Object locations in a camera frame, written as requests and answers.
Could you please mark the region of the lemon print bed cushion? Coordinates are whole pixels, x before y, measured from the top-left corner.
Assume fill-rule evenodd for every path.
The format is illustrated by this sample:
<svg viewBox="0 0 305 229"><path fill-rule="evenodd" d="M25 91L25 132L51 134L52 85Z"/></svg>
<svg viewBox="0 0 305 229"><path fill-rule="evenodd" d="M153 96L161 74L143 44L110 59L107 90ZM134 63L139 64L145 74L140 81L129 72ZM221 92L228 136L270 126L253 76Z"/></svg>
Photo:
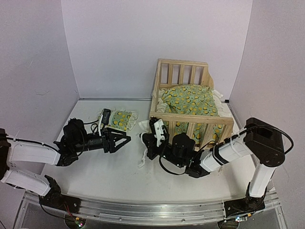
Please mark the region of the lemon print bed cushion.
<svg viewBox="0 0 305 229"><path fill-rule="evenodd" d="M139 123L143 159L197 168L199 155L229 137L234 120L209 86L186 84L153 92L150 118Z"/></svg>

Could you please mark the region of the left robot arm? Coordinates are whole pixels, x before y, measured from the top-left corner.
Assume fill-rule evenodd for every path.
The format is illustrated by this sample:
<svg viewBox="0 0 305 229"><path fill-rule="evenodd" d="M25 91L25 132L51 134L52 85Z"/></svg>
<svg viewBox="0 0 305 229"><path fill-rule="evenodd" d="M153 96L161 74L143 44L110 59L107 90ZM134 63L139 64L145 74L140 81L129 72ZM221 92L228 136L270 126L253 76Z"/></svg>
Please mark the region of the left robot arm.
<svg viewBox="0 0 305 229"><path fill-rule="evenodd" d="M78 207L79 198L62 193L59 184L48 175L39 175L25 165L31 163L68 167L88 151L101 149L115 153L131 137L124 131L105 128L87 133L81 119L71 119L63 128L63 136L55 146L46 143L10 137L5 129L0 131L0 180L1 182L39 195L40 204L51 208Z"/></svg>

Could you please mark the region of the wooden pet bed frame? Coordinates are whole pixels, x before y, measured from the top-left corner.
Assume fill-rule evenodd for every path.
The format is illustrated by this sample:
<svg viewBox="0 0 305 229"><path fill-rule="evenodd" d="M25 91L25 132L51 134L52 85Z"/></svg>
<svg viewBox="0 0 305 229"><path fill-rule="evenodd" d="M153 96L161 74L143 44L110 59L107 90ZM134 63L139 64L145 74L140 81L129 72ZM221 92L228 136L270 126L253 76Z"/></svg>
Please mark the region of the wooden pet bed frame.
<svg viewBox="0 0 305 229"><path fill-rule="evenodd" d="M185 133L196 148L211 147L234 127L232 117L220 115L213 90L207 63L158 59L149 116L163 120L170 142Z"/></svg>

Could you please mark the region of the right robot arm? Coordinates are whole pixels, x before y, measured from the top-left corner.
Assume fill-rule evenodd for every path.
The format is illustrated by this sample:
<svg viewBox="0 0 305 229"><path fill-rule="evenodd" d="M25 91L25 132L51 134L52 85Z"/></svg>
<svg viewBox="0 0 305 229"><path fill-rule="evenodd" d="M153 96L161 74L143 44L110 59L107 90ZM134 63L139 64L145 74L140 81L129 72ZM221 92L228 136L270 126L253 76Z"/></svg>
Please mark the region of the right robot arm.
<svg viewBox="0 0 305 229"><path fill-rule="evenodd" d="M139 135L146 146L146 155L150 160L158 157L160 166L169 174L172 172L163 165L162 159L184 168L184 173L193 178L207 176L247 155L254 155L259 160L245 197L224 202L226 218L253 214L265 208L269 181L294 147L287 133L254 117L249 118L244 129L236 134L211 148L204 145L198 151L195 150L195 141L185 133L170 139L162 119L151 118L149 126L149 133Z"/></svg>

